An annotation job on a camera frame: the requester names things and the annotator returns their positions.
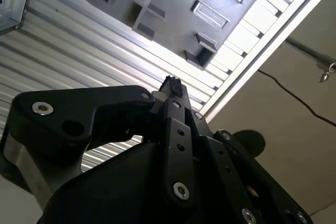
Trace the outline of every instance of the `silver bolt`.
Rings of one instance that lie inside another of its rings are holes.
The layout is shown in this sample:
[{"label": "silver bolt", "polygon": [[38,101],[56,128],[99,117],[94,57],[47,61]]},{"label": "silver bolt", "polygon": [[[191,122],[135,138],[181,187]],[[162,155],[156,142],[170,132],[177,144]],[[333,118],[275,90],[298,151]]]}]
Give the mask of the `silver bolt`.
[{"label": "silver bolt", "polygon": [[175,107],[177,107],[177,108],[180,108],[180,107],[181,107],[181,105],[180,105],[178,102],[176,102],[176,101],[173,101],[173,105],[174,105]]},{"label": "silver bolt", "polygon": [[176,182],[174,184],[173,191],[175,195],[177,196],[177,198],[179,198],[180,200],[187,201],[190,198],[190,193],[189,193],[188,188],[180,182]]},{"label": "silver bolt", "polygon": [[198,112],[195,112],[195,116],[196,116],[198,119],[202,119],[202,115],[199,114]]},{"label": "silver bolt", "polygon": [[308,224],[308,222],[307,222],[307,220],[305,219],[303,213],[298,212],[298,217],[299,217],[299,219],[302,221],[302,223],[304,223],[304,224]]},{"label": "silver bolt", "polygon": [[256,224],[257,221],[256,221],[256,218],[254,217],[254,215],[250,212],[250,210],[248,210],[247,208],[244,208],[242,210],[242,214],[243,214],[243,217],[244,219],[246,220],[246,222],[248,224]]},{"label": "silver bolt", "polygon": [[54,111],[53,106],[46,102],[35,102],[31,107],[39,115],[50,115]]},{"label": "silver bolt", "polygon": [[146,99],[149,99],[150,98],[150,95],[145,93],[145,92],[141,92],[141,95],[142,97],[146,98]]},{"label": "silver bolt", "polygon": [[231,137],[229,136],[229,134],[225,132],[222,133],[222,136],[225,138],[225,140],[228,140],[228,141],[231,140]]}]

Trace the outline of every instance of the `wire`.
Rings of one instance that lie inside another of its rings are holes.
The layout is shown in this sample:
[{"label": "wire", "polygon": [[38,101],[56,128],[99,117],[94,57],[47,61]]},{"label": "wire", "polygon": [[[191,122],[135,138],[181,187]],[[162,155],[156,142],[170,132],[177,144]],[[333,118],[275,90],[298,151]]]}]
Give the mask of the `wire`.
[{"label": "wire", "polygon": [[270,74],[268,74],[268,73],[265,73],[265,72],[263,72],[263,71],[261,71],[261,70],[258,70],[258,72],[259,73],[262,73],[264,76],[267,76],[267,77],[269,77],[269,78],[271,78],[273,81],[275,81],[275,83],[277,84],[277,85],[279,85],[279,87],[281,87],[283,90],[285,90],[288,94],[290,94],[292,97],[294,97],[296,100],[298,100],[300,103],[302,103],[302,105],[303,106],[305,106],[309,111],[310,111],[310,113],[312,113],[315,117],[317,117],[318,119],[320,119],[320,120],[322,120],[322,121],[325,121],[326,123],[329,123],[330,125],[332,125],[332,126],[334,126],[334,127],[336,127],[336,123],[334,123],[334,122],[332,122],[332,121],[330,121],[330,120],[328,120],[328,119],[326,119],[326,118],[324,118],[324,117],[322,117],[322,116],[320,116],[320,115],[317,115],[316,113],[315,113],[315,111],[311,108],[311,107],[309,107],[309,105],[308,104],[306,104],[304,101],[302,101],[302,99],[300,99],[299,97],[297,97],[295,94],[293,94],[292,92],[290,92],[288,89],[286,89],[275,77],[273,77],[273,76],[271,76]]}]

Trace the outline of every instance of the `corrugated metal ceiling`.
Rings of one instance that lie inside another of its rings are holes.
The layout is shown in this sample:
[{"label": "corrugated metal ceiling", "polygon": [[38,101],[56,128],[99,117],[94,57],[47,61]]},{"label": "corrugated metal ceiling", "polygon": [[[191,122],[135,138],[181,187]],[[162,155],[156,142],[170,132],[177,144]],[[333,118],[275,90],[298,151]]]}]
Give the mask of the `corrugated metal ceiling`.
[{"label": "corrugated metal ceiling", "polygon": [[[292,1],[258,0],[201,71],[86,0],[29,0],[22,29],[0,37],[0,135],[11,100],[20,92],[131,84],[153,91],[167,75],[182,80],[193,108],[205,114],[228,88],[225,80],[234,81],[237,66],[251,60],[251,50],[266,40]],[[136,136],[86,153],[83,169],[140,140]]]}]

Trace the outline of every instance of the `black metal bracket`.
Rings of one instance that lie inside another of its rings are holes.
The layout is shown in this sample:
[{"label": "black metal bracket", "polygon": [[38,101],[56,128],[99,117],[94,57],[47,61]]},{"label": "black metal bracket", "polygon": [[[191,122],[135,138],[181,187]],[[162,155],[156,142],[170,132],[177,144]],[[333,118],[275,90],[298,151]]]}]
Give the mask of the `black metal bracket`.
[{"label": "black metal bracket", "polygon": [[[143,136],[141,144],[79,170],[86,150],[134,134]],[[212,134],[176,78],[152,94],[138,86],[28,92],[13,100],[0,173],[36,196],[44,208],[40,224],[311,224],[230,139],[228,132]]]}]

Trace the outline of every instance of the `white wall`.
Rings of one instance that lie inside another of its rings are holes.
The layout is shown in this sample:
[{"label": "white wall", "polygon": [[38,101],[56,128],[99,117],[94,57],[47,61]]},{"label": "white wall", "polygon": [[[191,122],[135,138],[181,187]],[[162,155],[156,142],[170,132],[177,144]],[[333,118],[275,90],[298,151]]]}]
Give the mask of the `white wall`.
[{"label": "white wall", "polygon": [[41,215],[31,194],[0,176],[0,223],[36,224]]},{"label": "white wall", "polygon": [[[336,58],[335,3],[322,0],[291,36]],[[316,113],[336,122],[336,73],[328,82],[317,83],[322,72],[316,63],[285,43],[261,69]],[[271,79],[253,75],[210,127],[261,132],[266,148],[258,161],[308,214],[336,201],[336,128],[315,118]]]},{"label": "white wall", "polygon": [[336,203],[318,211],[312,217],[314,224],[333,224],[336,223]]}]

